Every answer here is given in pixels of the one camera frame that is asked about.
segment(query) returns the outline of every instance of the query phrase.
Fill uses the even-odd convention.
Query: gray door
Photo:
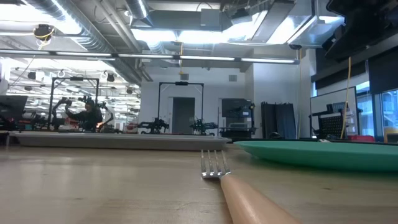
[[[192,134],[189,126],[195,119],[195,99],[185,97],[173,98],[173,133]]]

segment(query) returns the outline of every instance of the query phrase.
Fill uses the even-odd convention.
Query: table surface
[[[231,145],[234,175],[303,223],[398,223],[398,175],[294,167]],[[200,153],[0,148],[0,219],[20,223],[232,223]]]

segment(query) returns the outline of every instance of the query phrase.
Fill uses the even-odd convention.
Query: green plate
[[[235,142],[263,159],[339,170],[398,171],[398,146],[305,141]]]

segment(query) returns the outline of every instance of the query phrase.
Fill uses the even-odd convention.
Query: wooden fork handle
[[[298,224],[292,215],[234,175],[221,178],[234,224]]]

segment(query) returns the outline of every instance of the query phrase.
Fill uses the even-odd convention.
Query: fork tines
[[[231,171],[226,162],[224,151],[221,150],[222,161],[218,160],[217,151],[214,150],[214,158],[212,158],[213,151],[207,150],[207,156],[203,150],[201,150],[201,176],[203,178],[220,178],[226,174],[230,174]]]

